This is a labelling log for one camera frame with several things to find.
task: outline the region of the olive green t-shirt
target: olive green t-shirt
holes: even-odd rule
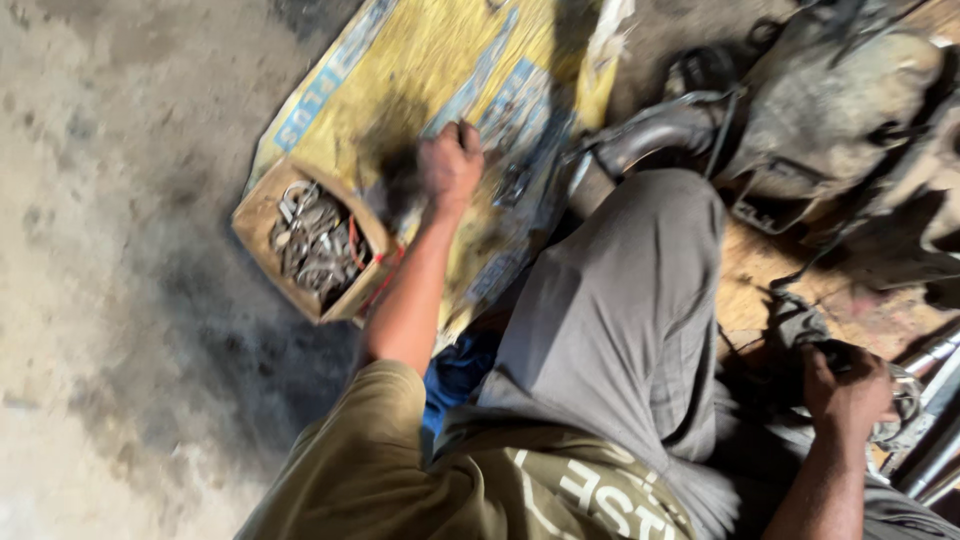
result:
[[[422,467],[424,396],[405,364],[361,370],[237,538],[694,538],[656,473],[573,429],[481,430]]]

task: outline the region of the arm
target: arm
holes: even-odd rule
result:
[[[816,438],[763,538],[861,538],[867,438],[889,414],[893,397],[887,365],[858,348],[850,372],[836,378],[823,353],[812,345],[802,352],[804,400]]]
[[[466,122],[450,122],[437,138],[420,143],[417,162],[430,202],[367,323],[358,367],[388,358],[422,376],[437,338],[450,244],[483,173],[480,134]]]

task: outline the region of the hand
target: hand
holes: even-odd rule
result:
[[[420,142],[417,164],[435,209],[462,212],[483,174],[480,132],[466,121],[447,123]]]
[[[827,358],[813,345],[803,345],[804,401],[817,434],[836,435],[859,445],[867,442],[876,422],[892,421],[893,381],[887,362],[854,347],[852,369],[834,376]]]

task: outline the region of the forearm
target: forearm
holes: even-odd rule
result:
[[[383,358],[401,361],[423,375],[433,352],[450,244],[462,211],[434,209],[391,278],[367,322],[360,366]]]
[[[863,535],[866,453],[858,437],[818,433],[773,521],[773,539],[856,539]]]

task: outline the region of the cardboard box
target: cardboard box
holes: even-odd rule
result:
[[[298,180],[313,180],[352,212],[360,232],[370,244],[373,257],[353,284],[326,311],[317,294],[301,289],[292,278],[280,275],[280,254],[270,243],[271,231],[279,216],[277,203],[287,186]],[[337,178],[326,175],[308,163],[281,159],[247,194],[233,213],[233,230],[257,264],[280,291],[315,325],[330,321],[354,320],[362,325],[365,311],[394,270],[388,261],[395,259],[396,243],[370,207]]]

